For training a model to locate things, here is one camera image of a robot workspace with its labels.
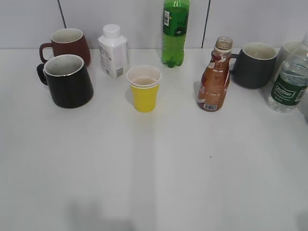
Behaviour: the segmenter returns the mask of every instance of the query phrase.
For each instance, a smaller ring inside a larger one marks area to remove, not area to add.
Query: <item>black mug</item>
[[[39,79],[48,85],[52,100],[60,107],[77,108],[93,97],[93,86],[82,58],[64,54],[37,67]]]
[[[277,53],[274,48],[259,42],[247,43],[236,58],[231,71],[233,81],[238,85],[257,89],[265,86],[275,67]]]

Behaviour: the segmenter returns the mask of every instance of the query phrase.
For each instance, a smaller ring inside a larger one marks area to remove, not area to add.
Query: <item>mug handle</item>
[[[42,63],[46,63],[48,60],[44,59],[44,56],[43,56],[43,49],[44,48],[47,48],[47,47],[52,47],[52,44],[49,42],[49,43],[43,43],[40,47],[39,47],[39,57],[42,61]]]
[[[238,54],[231,54],[231,59],[237,59],[239,57]]]
[[[44,74],[44,65],[45,64],[40,64],[37,66],[37,72],[38,72],[38,77],[40,79],[40,81],[45,84],[45,85],[48,85],[47,84],[47,80],[46,80],[46,77],[45,77],[45,74]]]

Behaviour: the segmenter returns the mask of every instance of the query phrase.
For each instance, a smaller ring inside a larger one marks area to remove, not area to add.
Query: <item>white cup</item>
[[[283,62],[289,57],[292,52],[296,50],[297,47],[299,47],[299,45],[300,41],[290,41],[282,45],[277,55],[273,76],[270,79],[272,82],[275,82],[277,80]]]

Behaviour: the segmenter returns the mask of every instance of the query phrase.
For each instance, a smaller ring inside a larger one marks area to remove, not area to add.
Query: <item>brown plastic bottle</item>
[[[230,83],[231,51],[232,39],[219,37],[212,51],[211,62],[203,73],[197,99],[199,107],[207,112],[218,111],[225,100]]]

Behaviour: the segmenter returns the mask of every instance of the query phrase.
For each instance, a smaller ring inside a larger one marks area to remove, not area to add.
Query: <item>white carton bottle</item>
[[[114,24],[104,26],[98,42],[102,70],[113,78],[125,74],[129,68],[127,38],[121,35],[120,27]]]

